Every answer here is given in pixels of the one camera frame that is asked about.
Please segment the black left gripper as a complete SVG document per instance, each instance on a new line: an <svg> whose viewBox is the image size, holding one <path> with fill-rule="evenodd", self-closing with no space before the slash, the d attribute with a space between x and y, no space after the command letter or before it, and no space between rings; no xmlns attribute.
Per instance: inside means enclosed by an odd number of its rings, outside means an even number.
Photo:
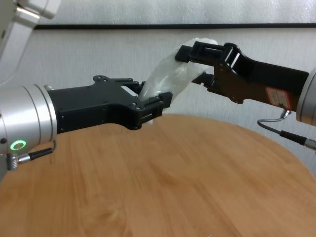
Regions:
<svg viewBox="0 0 316 237"><path fill-rule="evenodd" d="M106 76L94 76L93 80L92 85L49 91L59 134L106 123L137 130L162 116L171 105L171 92L140 101L124 89L140 93L145 81Z"/></svg>

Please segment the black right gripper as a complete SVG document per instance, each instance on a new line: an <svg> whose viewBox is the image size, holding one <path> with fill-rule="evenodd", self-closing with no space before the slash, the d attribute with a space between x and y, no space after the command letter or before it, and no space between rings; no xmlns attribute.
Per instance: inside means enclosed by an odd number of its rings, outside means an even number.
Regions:
<svg viewBox="0 0 316 237"><path fill-rule="evenodd" d="M308 72L255 61L245 56L237 45L195 41L182 45L175 60L214 67L214 75L203 72L192 83L209 92L242 104L250 99L296 111Z"/></svg>

